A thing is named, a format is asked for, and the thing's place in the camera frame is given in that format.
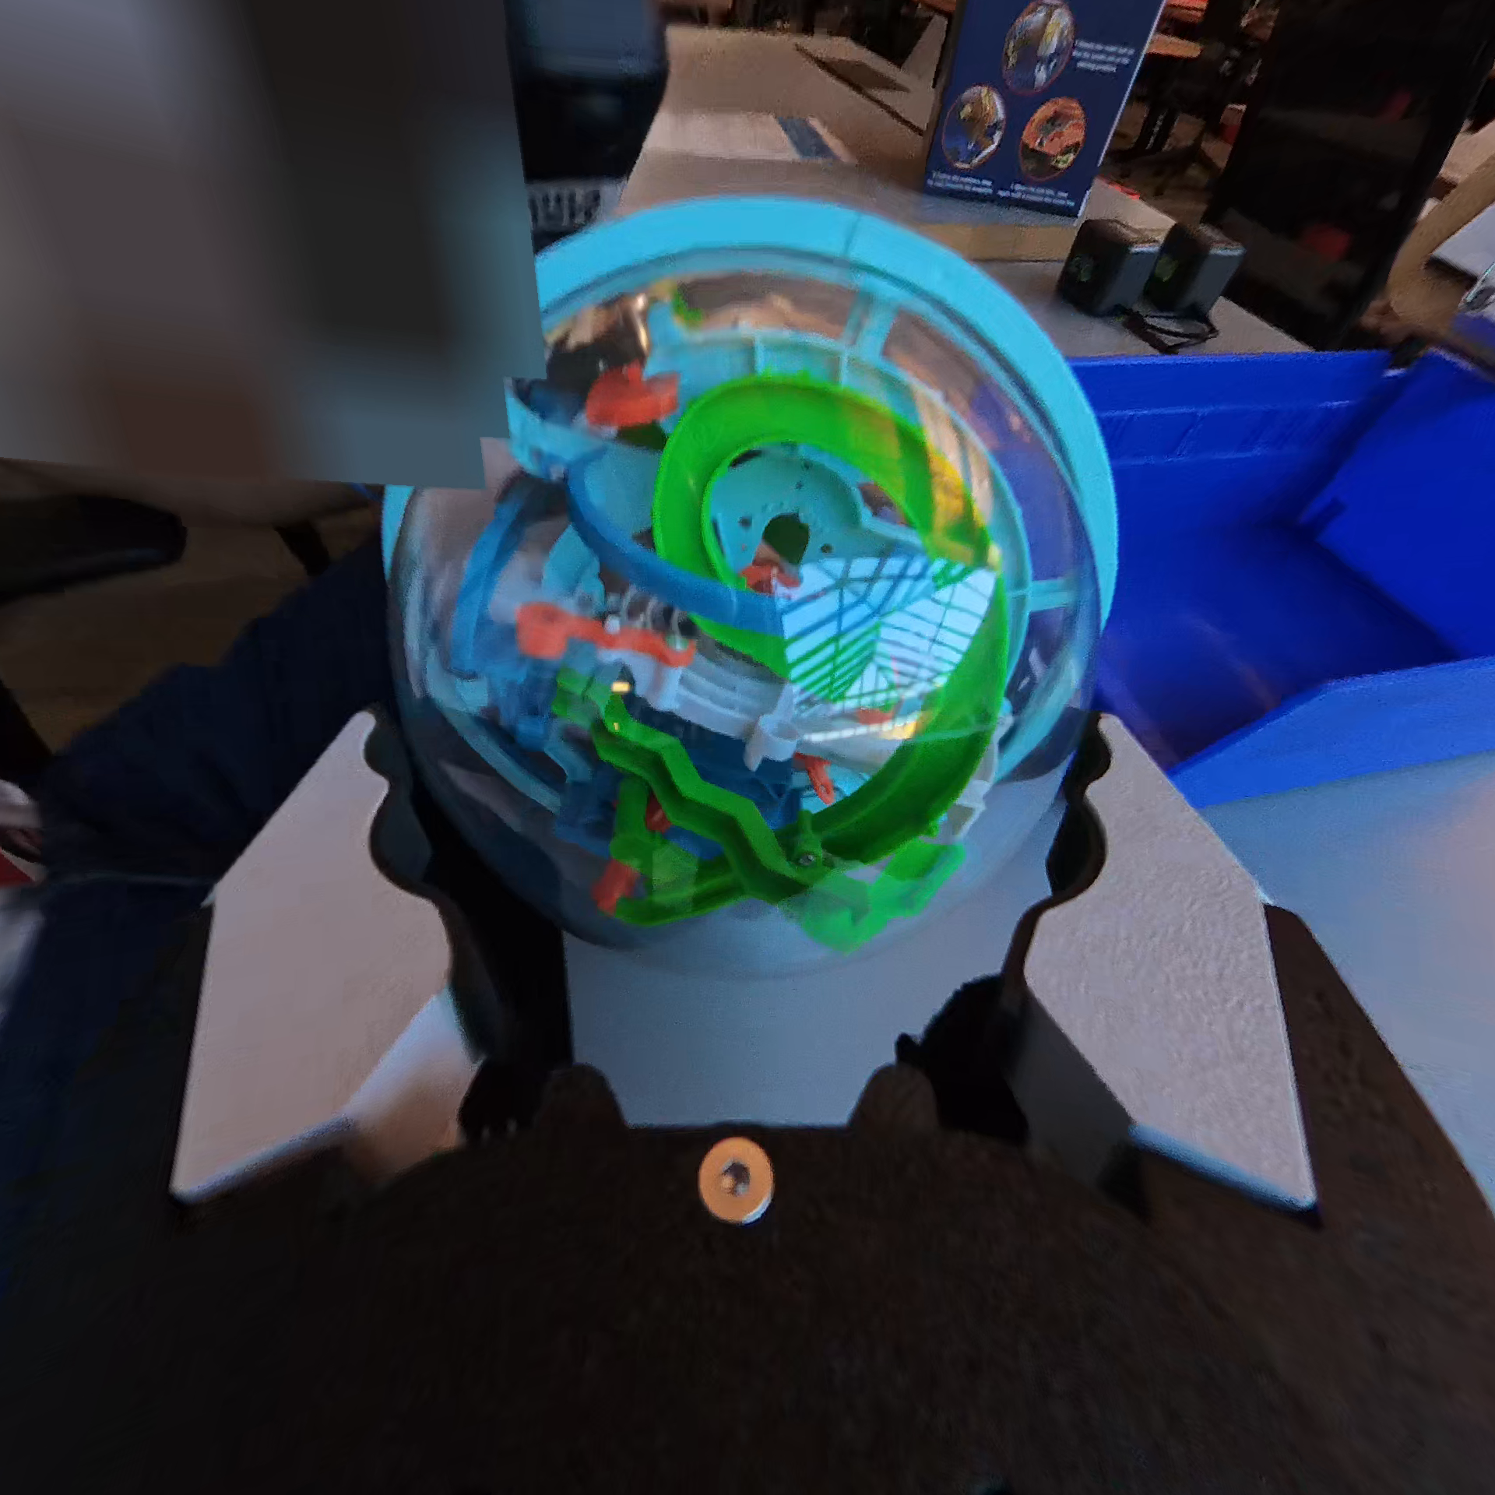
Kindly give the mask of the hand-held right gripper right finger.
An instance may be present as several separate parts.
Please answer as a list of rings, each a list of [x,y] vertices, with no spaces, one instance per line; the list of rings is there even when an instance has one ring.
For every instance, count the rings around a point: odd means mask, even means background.
[[[1150,1155],[1315,1213],[1256,879],[1110,714],[1062,808],[1051,893],[1003,966],[1000,1062],[1030,1145],[1112,1194]]]

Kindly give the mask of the dark upright panel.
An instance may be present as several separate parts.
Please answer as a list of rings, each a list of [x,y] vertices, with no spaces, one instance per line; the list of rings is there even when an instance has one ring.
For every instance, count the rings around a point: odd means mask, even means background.
[[[1202,223],[1227,299],[1301,346],[1355,346],[1491,71],[1491,2],[1281,2]]]

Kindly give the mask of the person's dark blue pants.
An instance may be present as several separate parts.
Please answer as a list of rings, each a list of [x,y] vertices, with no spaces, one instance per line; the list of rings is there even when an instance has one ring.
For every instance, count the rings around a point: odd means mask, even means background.
[[[40,814],[36,931],[3,981],[3,1319],[67,1277],[91,1299],[143,1232],[106,1204],[144,1141],[85,1080],[147,1019],[184,925],[355,714],[395,714],[379,542],[180,666],[21,780]]]

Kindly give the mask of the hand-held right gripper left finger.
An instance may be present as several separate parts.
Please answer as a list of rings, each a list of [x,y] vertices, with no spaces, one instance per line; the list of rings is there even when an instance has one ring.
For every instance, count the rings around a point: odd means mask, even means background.
[[[437,910],[371,852],[387,780],[351,718],[208,900],[169,1191],[198,1204],[313,1151],[377,1183],[456,1151],[477,1060]]]

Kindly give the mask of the clear maze ball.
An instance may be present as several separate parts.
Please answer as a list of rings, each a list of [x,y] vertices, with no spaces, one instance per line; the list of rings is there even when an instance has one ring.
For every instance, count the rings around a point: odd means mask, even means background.
[[[1116,489],[1044,330],[846,205],[543,248],[485,490],[383,494],[398,729],[475,884],[601,949],[893,943],[1055,798]]]

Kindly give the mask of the blue plastic bin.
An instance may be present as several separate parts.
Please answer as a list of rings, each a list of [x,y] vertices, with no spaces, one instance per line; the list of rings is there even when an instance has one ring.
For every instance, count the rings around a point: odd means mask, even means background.
[[[1491,751],[1491,377],[1075,359],[1117,508],[1096,704],[1193,808]]]

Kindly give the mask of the blue picture printed box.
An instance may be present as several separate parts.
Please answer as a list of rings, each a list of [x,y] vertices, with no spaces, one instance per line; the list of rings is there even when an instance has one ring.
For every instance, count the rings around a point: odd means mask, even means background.
[[[1078,219],[1165,2],[957,2],[924,194]]]

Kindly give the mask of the small black box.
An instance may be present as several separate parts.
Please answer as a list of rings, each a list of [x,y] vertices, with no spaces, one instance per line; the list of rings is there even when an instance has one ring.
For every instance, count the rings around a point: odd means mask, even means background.
[[[1059,271],[1055,297],[1089,317],[1136,311],[1155,271],[1165,237],[1123,219],[1086,219]]]
[[[1224,232],[1200,223],[1174,223],[1156,248],[1144,303],[1170,317],[1208,320],[1246,248]]]

